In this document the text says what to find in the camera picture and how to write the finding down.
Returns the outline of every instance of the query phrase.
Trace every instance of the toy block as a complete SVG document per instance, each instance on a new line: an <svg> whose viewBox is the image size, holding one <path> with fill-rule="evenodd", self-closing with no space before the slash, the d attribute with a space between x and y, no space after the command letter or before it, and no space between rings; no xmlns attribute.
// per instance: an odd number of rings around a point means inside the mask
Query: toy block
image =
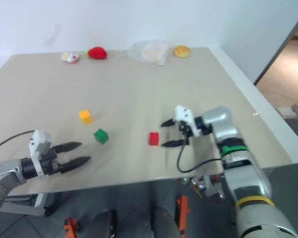
<svg viewBox="0 0 298 238"><path fill-rule="evenodd" d="M105 144L109 139L108 134L102 129L99 129L97 132L95 132L94 137L102 145Z"/></svg>
<svg viewBox="0 0 298 238"><path fill-rule="evenodd" d="M84 111L79 112L79 117L85 125L90 124L90 123L93 122L93 118L91 117L88 110L84 110Z"/></svg>
<svg viewBox="0 0 298 238"><path fill-rule="evenodd" d="M151 145L151 146L159 145L159 133L158 132L150 132L149 145Z"/></svg>

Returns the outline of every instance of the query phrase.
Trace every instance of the red cube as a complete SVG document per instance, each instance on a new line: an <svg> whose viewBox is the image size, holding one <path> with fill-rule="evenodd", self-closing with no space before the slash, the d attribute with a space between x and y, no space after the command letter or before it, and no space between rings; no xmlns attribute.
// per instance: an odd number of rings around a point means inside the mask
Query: red cube
<svg viewBox="0 0 298 238"><path fill-rule="evenodd" d="M150 132L149 134L149 145L159 145L159 133L158 132Z"/></svg>

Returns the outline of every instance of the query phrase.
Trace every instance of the yellow cube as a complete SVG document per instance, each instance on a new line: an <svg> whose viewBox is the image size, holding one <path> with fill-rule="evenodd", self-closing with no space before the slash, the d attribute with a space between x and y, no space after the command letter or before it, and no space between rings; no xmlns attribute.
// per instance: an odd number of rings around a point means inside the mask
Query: yellow cube
<svg viewBox="0 0 298 238"><path fill-rule="evenodd" d="M79 112L79 116L85 125L93 122L93 118L91 117L88 110Z"/></svg>

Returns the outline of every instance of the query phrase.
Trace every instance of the floor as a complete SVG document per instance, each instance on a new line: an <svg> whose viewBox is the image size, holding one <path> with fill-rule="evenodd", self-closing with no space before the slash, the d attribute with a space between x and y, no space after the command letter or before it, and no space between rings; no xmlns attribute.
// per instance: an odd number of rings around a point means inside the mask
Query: floor
<svg viewBox="0 0 298 238"><path fill-rule="evenodd" d="M273 200L284 212L298 233L298 164L265 170L272 184ZM117 210L118 238L153 238L150 229L150 208L155 206L175 213L180 195L189 198L187 238L236 238L235 214L226 201L201 199L198 194L177 180L158 180L70 191L53 194L58 197L55 212L49 217L0 213L0 238L64 238L62 223L66 217L80 220L84 227L105 210Z"/></svg>
<svg viewBox="0 0 298 238"><path fill-rule="evenodd" d="M256 85L275 108L298 101L298 41L291 40Z"/></svg>

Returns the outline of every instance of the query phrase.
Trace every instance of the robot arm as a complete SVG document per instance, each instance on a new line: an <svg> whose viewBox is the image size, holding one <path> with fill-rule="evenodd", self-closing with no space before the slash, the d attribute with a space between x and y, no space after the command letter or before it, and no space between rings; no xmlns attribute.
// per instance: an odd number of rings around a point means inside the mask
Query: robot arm
<svg viewBox="0 0 298 238"><path fill-rule="evenodd" d="M173 119L161 126L176 123L180 131L189 130L184 133L189 136L213 135L221 154L225 186L236 205L239 238L298 238L271 201L271 185L232 123L228 108L218 107L194 118L191 110L177 106Z"/></svg>
<svg viewBox="0 0 298 238"><path fill-rule="evenodd" d="M30 178L43 178L55 173L66 173L85 164L90 157L79 157L65 164L59 164L57 154L80 146L79 142L69 142L50 147L52 143L48 133L35 130L29 143L31 158L0 162L0 208L9 192Z"/></svg>

